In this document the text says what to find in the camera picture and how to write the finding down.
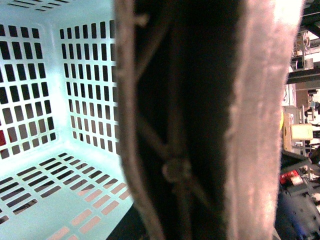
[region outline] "plastic laundry basket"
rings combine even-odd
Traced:
[[[106,239],[132,206],[111,0],[0,1],[0,239]]]

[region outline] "rectangular slot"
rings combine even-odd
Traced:
[[[66,92],[69,96],[71,96],[71,86],[70,86],[70,82],[66,82]]]
[[[23,187],[20,187],[20,188],[14,190],[14,191],[8,193],[7,195],[4,195],[3,197],[1,197],[1,200],[2,200],[2,201],[6,201],[6,200],[14,197],[15,195],[23,192],[24,190],[25,190],[25,189],[24,189]]]
[[[84,58],[85,60],[90,60],[89,44],[84,44]]]
[[[46,82],[42,82],[41,83],[41,88],[42,88],[42,95],[44,97],[48,97],[49,96],[49,91],[48,91],[48,85]]]
[[[75,59],[74,46],[72,45],[72,43],[69,43],[69,54],[70,54],[70,59]]]
[[[104,100],[109,102],[109,87],[108,86],[104,86]]]
[[[39,92],[38,84],[37,84],[37,83],[32,83],[32,84],[31,84],[31,87],[32,87],[33,97],[34,97],[35,99],[40,98],[40,92]]]
[[[111,202],[108,206],[106,206],[102,211],[101,213],[103,215],[108,215],[113,209],[115,209],[117,206],[119,205],[119,202],[117,201],[113,201]]]
[[[9,189],[14,188],[15,186],[18,186],[18,185],[19,185],[19,183],[17,183],[17,182],[11,183],[10,185],[1,188],[1,189],[0,189],[0,194],[8,191]]]
[[[8,82],[14,82],[16,80],[16,78],[15,78],[13,66],[11,64],[5,64],[4,68],[5,68],[5,73],[6,73],[6,77],[8,79]]]
[[[129,197],[130,196],[130,191],[129,191],[129,189],[127,189],[124,193],[122,193],[120,196],[119,196],[119,198],[121,199],[121,200],[125,200],[127,197]]]
[[[92,33],[92,38],[96,39],[97,38],[97,25],[95,23],[91,24],[91,33]]]
[[[85,65],[86,79],[91,80],[91,67],[89,64]]]
[[[59,166],[59,165],[61,165],[62,164],[62,162],[56,162],[56,163],[54,163],[54,164],[52,164],[52,165],[50,165],[50,166],[47,166],[46,168],[45,168],[45,170],[47,170],[47,171],[49,171],[49,170],[51,170],[51,169],[53,169],[53,168],[55,168],[55,167],[57,167],[57,166]]]
[[[105,105],[105,118],[110,120],[110,106]]]
[[[48,160],[40,163],[39,165],[40,165],[40,166],[44,166],[44,165],[47,165],[47,164],[53,162],[54,160],[56,160],[56,159],[53,157],[53,158],[50,158],[50,159],[48,159]]]
[[[85,85],[83,83],[80,83],[80,89],[81,89],[81,97],[86,97],[86,91],[85,91]]]
[[[93,174],[91,174],[90,176],[89,176],[89,178],[91,178],[91,179],[94,179],[96,176],[98,176],[98,175],[100,175],[102,173],[102,171],[96,171],[96,172],[94,172]]]
[[[84,79],[84,68],[82,64],[78,64],[78,68],[79,68],[79,78]]]
[[[75,110],[76,110],[76,113],[77,114],[80,114],[80,105],[79,105],[79,101],[75,101]]]
[[[38,101],[35,103],[35,110],[36,110],[36,115],[38,117],[42,116],[44,113],[42,112],[42,106],[41,106],[41,102]]]
[[[94,65],[94,78],[96,81],[100,81],[99,66],[98,65]]]
[[[104,124],[103,122],[99,122],[99,134],[104,135]]]
[[[17,120],[18,122],[24,120],[24,115],[23,115],[21,106],[15,106],[15,107],[14,107],[14,112],[15,112],[16,120]]]
[[[72,182],[74,182],[75,180],[77,180],[78,178],[80,178],[80,175],[74,175],[73,177],[69,178],[68,180],[64,181],[63,184],[64,185],[68,185]]]
[[[65,39],[65,31],[60,29],[60,39]]]
[[[22,147],[23,147],[23,150],[24,150],[24,151],[29,150],[29,149],[30,149],[30,144],[29,144],[29,142],[26,141],[26,142],[22,143]]]
[[[8,220],[9,220],[8,216],[0,217],[0,224],[3,224],[3,223],[5,223],[5,222],[8,221]]]
[[[110,199],[110,196],[108,195],[104,195],[102,198],[100,198],[98,201],[96,201],[94,204],[93,204],[93,207],[94,208],[100,208],[103,204],[105,204],[106,201],[108,201]]]
[[[29,70],[30,79],[36,79],[37,78],[36,68],[33,63],[28,64],[28,70]]]
[[[116,26],[115,26],[115,20],[110,20],[110,38],[114,39],[116,38]]]
[[[15,130],[14,127],[9,127],[7,131],[8,131],[8,134],[10,136],[10,142],[11,143],[14,143],[14,142],[18,141],[16,130]]]
[[[40,177],[40,178],[38,178],[38,179],[30,182],[28,185],[29,185],[30,187],[33,187],[34,185],[37,185],[37,184],[43,182],[43,181],[46,180],[46,179],[48,179],[47,176],[42,176],[42,177]]]
[[[50,114],[51,113],[51,106],[50,106],[50,101],[45,100],[44,101],[44,108],[45,108],[45,113]]]
[[[69,69],[68,69],[68,64],[64,64],[64,75],[68,79],[69,78]]]
[[[83,179],[83,180],[77,182],[75,185],[71,186],[70,189],[74,191],[86,183],[87,183],[87,180]]]
[[[11,176],[4,179],[4,180],[1,180],[0,185],[6,184],[6,183],[10,182],[11,180],[13,180],[13,178]]]
[[[12,42],[12,48],[13,48],[13,53],[14,53],[14,58],[16,60],[22,59],[22,53],[21,53],[21,48],[20,48],[20,43],[17,41]]]
[[[66,32],[67,32],[68,39],[72,39],[71,27],[68,27],[68,28],[66,29]]]
[[[5,28],[2,24],[0,24],[0,36],[6,36]]]
[[[39,39],[40,35],[39,35],[39,30],[37,28],[32,28],[32,36],[34,39]]]
[[[73,226],[77,226],[80,223],[82,223],[88,216],[90,216],[92,214],[92,211],[87,209],[84,212],[82,212],[80,215],[78,215],[77,217],[75,217],[72,221],[71,224]]]
[[[39,67],[39,75],[41,79],[46,78],[46,71],[45,71],[45,65],[43,63],[38,63]]]
[[[0,49],[1,49],[2,59],[9,60],[10,53],[9,53],[8,43],[6,41],[0,41]]]
[[[34,111],[32,109],[31,103],[25,105],[26,117],[32,119],[34,117]]]
[[[74,160],[74,161],[70,162],[70,165],[73,166],[73,165],[76,165],[79,162],[80,162],[80,160],[77,159],[77,160]]]
[[[88,119],[84,119],[84,130],[86,130],[87,132],[89,132],[89,124],[88,124]]]
[[[105,43],[101,44],[101,55],[102,60],[107,61],[107,45]]]
[[[38,42],[34,43],[34,48],[35,48],[35,55],[37,59],[42,59],[42,49],[41,49],[41,44]]]
[[[65,172],[64,174],[61,174],[60,176],[57,177],[57,179],[61,180],[61,179],[64,179],[65,177],[69,176],[70,174],[73,174],[74,171],[70,170],[70,171],[67,171]]]
[[[65,160],[67,162],[67,161],[74,159],[74,158],[75,158],[74,156],[68,156],[68,157],[64,158],[63,160]]]
[[[113,179],[111,179],[110,181],[108,181],[105,185],[103,185],[103,187],[104,187],[105,189],[108,189],[108,188],[110,188],[113,184],[115,184],[116,182],[118,182],[118,180],[115,179],[115,178],[113,178]]]
[[[11,115],[10,108],[2,109],[2,113],[3,113],[3,116],[4,116],[5,124],[12,124],[14,122],[13,118],[12,118],[12,115]]]
[[[9,33],[10,33],[11,37],[17,38],[18,37],[18,32],[17,32],[16,26],[10,26],[9,25]]]
[[[76,166],[76,169],[80,170],[83,169],[84,167],[88,166],[86,163],[81,163],[80,165]]]
[[[62,58],[67,59],[67,50],[66,50],[66,45],[64,43],[61,44],[61,49],[62,49]]]
[[[93,217],[88,223],[86,223],[83,227],[80,228],[80,232],[82,234],[86,234],[89,232],[95,225],[100,222],[101,218],[98,216]]]
[[[22,26],[20,29],[21,29],[22,37],[23,37],[23,38],[29,38],[28,28]]]
[[[52,175],[56,175],[57,173],[60,173],[61,171],[67,169],[68,167],[67,166],[62,166],[60,168],[58,168],[57,170],[54,170],[52,172],[50,172]]]
[[[120,192],[125,186],[127,186],[125,183],[120,183],[118,186],[116,186],[111,193],[112,194],[117,194],[118,192]]]
[[[37,138],[32,140],[32,144],[33,144],[34,148],[36,148],[40,145],[39,140]]]
[[[106,134],[108,137],[111,137],[111,125],[110,123],[106,123]]]
[[[58,191],[59,189],[61,189],[60,186],[55,186],[54,188],[50,189],[49,191],[41,194],[42,198],[46,198],[49,197],[50,195],[54,194],[56,191]]]
[[[81,59],[82,59],[82,55],[81,55],[81,44],[80,44],[80,43],[77,43],[77,44],[76,44],[76,55],[77,55],[78,60],[81,60]]]
[[[21,85],[21,90],[22,90],[22,96],[24,100],[29,100],[30,99],[30,94],[29,94],[29,88],[27,84]]]
[[[105,181],[106,179],[108,179],[109,177],[110,177],[109,175],[105,174],[105,175],[103,175],[102,177],[100,177],[99,179],[97,179],[95,182],[96,182],[97,184],[100,184],[100,183],[102,183],[103,181]]]
[[[87,174],[89,172],[91,172],[92,170],[94,170],[95,168],[93,166],[88,167],[87,169],[83,170],[82,173],[83,174]]]
[[[45,120],[44,119],[40,119],[38,121],[39,123],[39,128],[40,128],[40,133],[45,133],[46,132],[46,125],[45,125]]]
[[[100,36],[102,39],[105,39],[106,36],[106,22],[102,21],[100,22]]]
[[[83,25],[82,30],[83,30],[83,38],[87,39],[88,38],[88,25]]]
[[[13,101],[14,103],[20,101],[17,86],[10,86],[10,93],[11,93],[12,101]]]
[[[76,66],[73,63],[71,64],[71,74],[72,74],[72,78],[73,79],[77,78],[77,76],[76,76]]]
[[[97,104],[97,113],[98,113],[98,118],[102,119],[102,106],[101,104]]]
[[[33,199],[29,202],[27,202],[26,204],[22,205],[21,207],[18,207],[17,209],[13,210],[13,213],[15,215],[22,213],[24,210],[32,207],[33,205],[35,205],[38,201],[36,199]]]
[[[1,72],[1,68],[0,68],[0,83],[4,82],[4,78],[2,77],[2,72]]]
[[[42,174],[42,172],[41,171],[37,171],[37,172],[35,172],[35,173],[33,173],[33,174],[29,175],[29,176],[26,176],[25,178],[22,178],[22,180],[26,182],[26,181],[28,181],[30,179],[33,179],[34,177],[36,177],[36,176],[38,176],[40,174]]]
[[[43,191],[44,189],[50,187],[50,186],[51,186],[52,184],[54,184],[54,183],[55,183],[54,181],[50,180],[50,181],[42,184],[41,186],[38,186],[37,188],[35,188],[34,191],[35,191],[36,193],[41,192],[41,191]]]
[[[0,104],[7,104],[8,103],[8,97],[7,92],[4,87],[0,87]]]
[[[19,75],[20,81],[27,80],[25,66],[23,64],[17,64],[16,68],[18,70],[18,75]]]
[[[36,167],[33,166],[33,167],[30,167],[30,168],[28,168],[28,169],[26,169],[26,170],[23,170],[23,171],[17,173],[16,175],[17,175],[18,177],[21,177],[22,175],[25,175],[25,174],[27,174],[27,173],[30,173],[31,171],[33,171],[33,170],[35,170],[35,169],[36,169]]]
[[[83,195],[87,194],[93,188],[95,188],[95,186],[90,184],[90,185],[86,186],[85,188],[83,188],[81,191],[79,191],[77,194],[79,196],[83,196]]]
[[[24,51],[25,51],[25,57],[26,57],[26,59],[33,59],[32,49],[31,49],[31,44],[30,44],[30,42],[24,42],[24,43],[23,43],[23,46],[24,46]]]
[[[31,197],[31,194],[30,193],[26,193],[20,197],[18,197],[17,199],[7,203],[6,205],[11,208],[13,207],[14,205],[17,205],[18,203],[21,203],[23,200],[26,200],[27,198]]]
[[[89,196],[87,196],[84,200],[87,201],[88,203],[91,202],[93,199],[98,197],[100,194],[102,194],[102,191],[100,189],[94,191],[91,193]]]
[[[74,27],[74,33],[75,33],[75,38],[79,39],[80,38],[80,28],[79,26]]]
[[[36,136],[38,134],[37,133],[37,126],[34,121],[29,122],[29,129],[30,129],[31,136]]]
[[[105,65],[102,66],[102,74],[103,74],[103,81],[107,82],[108,81],[108,66],[105,66]]]
[[[98,45],[96,43],[92,44],[93,60],[98,60]]]

